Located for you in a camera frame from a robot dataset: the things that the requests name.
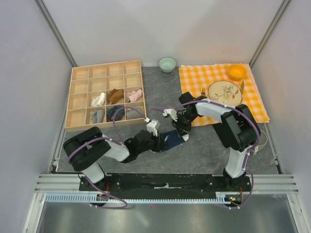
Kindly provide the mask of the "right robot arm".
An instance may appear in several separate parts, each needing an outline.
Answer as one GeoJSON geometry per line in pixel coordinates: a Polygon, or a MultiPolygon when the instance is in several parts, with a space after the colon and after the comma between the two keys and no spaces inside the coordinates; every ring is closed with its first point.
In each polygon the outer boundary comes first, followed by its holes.
{"type": "Polygon", "coordinates": [[[172,116],[172,125],[179,137],[188,138],[192,122],[198,117],[209,117],[218,123],[213,128],[225,148],[230,149],[229,160],[223,171],[223,187],[234,191],[240,186],[250,151],[260,141],[260,129],[245,104],[236,107],[211,101],[205,96],[193,97],[190,92],[179,97],[183,111],[172,116]]]}

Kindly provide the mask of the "navy blue underwear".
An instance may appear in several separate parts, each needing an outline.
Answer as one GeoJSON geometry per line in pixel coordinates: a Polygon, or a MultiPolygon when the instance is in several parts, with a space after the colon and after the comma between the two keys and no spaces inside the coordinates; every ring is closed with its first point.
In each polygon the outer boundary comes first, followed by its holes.
{"type": "Polygon", "coordinates": [[[166,146],[161,150],[161,152],[168,151],[168,150],[188,141],[189,134],[179,136],[177,130],[172,130],[172,131],[163,133],[162,138],[164,139],[166,146]]]}

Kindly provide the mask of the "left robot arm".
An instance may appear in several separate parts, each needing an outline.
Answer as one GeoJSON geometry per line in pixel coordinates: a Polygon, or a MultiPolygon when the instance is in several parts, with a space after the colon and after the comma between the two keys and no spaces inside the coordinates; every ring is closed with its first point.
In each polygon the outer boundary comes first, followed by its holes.
{"type": "Polygon", "coordinates": [[[101,191],[107,184],[104,170],[98,164],[101,157],[129,163],[146,151],[160,152],[167,145],[160,133],[155,136],[147,130],[141,130],[121,143],[102,134],[98,127],[92,127],[65,141],[63,149],[74,170],[83,173],[90,180],[90,186],[101,191]]]}

